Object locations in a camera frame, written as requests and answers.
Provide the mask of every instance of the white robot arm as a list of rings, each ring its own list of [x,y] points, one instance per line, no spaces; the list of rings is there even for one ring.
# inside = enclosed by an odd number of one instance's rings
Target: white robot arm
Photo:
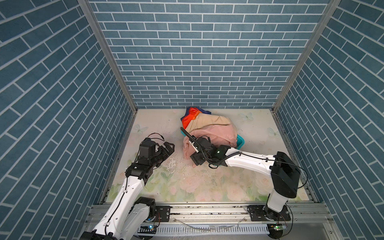
[[[260,155],[242,152],[225,145],[215,147],[210,139],[195,138],[183,128],[180,129],[189,138],[190,144],[196,151],[190,157],[197,166],[207,161],[210,168],[217,168],[220,165],[242,167],[272,178],[274,189],[264,207],[265,216],[269,219],[279,219],[288,198],[296,197],[300,170],[285,153]]]
[[[152,175],[153,168],[159,167],[174,151],[174,144],[164,142],[164,146],[160,146],[149,136],[145,138],[140,143],[137,161],[126,170],[126,178],[107,213],[92,232],[83,232],[80,240],[129,240],[145,220],[153,221],[155,200],[146,197],[135,200]]]
[[[213,169],[220,165],[242,167],[272,178],[274,189],[264,207],[268,219],[278,220],[288,198],[296,197],[300,171],[285,153],[260,155],[225,145],[215,147],[209,140],[195,138],[183,128],[181,130],[195,148],[190,157],[197,166],[207,161]],[[158,144],[149,138],[140,144],[138,162],[127,169],[124,183],[111,207],[94,230],[84,232],[80,240],[129,240],[145,220],[154,219],[154,199],[141,197],[134,201],[151,176],[153,167],[160,166],[174,152],[173,144],[165,142],[165,147],[159,146],[157,151],[155,145]]]

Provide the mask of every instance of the red fabric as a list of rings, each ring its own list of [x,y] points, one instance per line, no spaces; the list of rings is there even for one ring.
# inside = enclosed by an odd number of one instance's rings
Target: red fabric
[[[187,116],[185,116],[183,118],[183,120],[181,120],[181,123],[183,124],[183,128],[185,129],[186,127],[188,127],[188,124],[191,120],[195,119],[196,116],[201,113],[200,110],[198,110],[197,108],[190,108],[189,109],[189,114]]]

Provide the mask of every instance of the pink cloth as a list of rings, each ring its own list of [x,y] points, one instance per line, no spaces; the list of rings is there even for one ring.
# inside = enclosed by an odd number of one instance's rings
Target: pink cloth
[[[209,125],[200,129],[195,129],[189,133],[196,138],[208,136],[211,143],[216,147],[220,145],[229,145],[237,147],[237,131],[233,124],[229,125]],[[190,156],[195,152],[195,149],[189,143],[188,137],[184,138],[183,155],[185,159],[190,159]]]

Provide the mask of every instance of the vent grille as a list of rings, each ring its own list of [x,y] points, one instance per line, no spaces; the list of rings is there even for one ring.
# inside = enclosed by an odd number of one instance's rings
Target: vent grille
[[[156,236],[195,236],[195,235],[234,235],[234,234],[269,234],[266,224],[241,224],[237,225],[210,225],[210,224],[191,224],[186,227],[183,225],[161,225],[157,228]],[[153,236],[151,233],[145,233],[149,230],[139,228],[138,231],[144,232],[140,236]]]

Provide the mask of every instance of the brick wallpaper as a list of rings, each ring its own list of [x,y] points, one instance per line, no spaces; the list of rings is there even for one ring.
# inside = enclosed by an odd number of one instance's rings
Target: brick wallpaper
[[[0,1],[0,239],[77,239],[131,115],[76,0]]]
[[[344,239],[384,239],[383,12],[342,0],[278,110]]]
[[[91,0],[139,108],[271,108],[329,0]]]

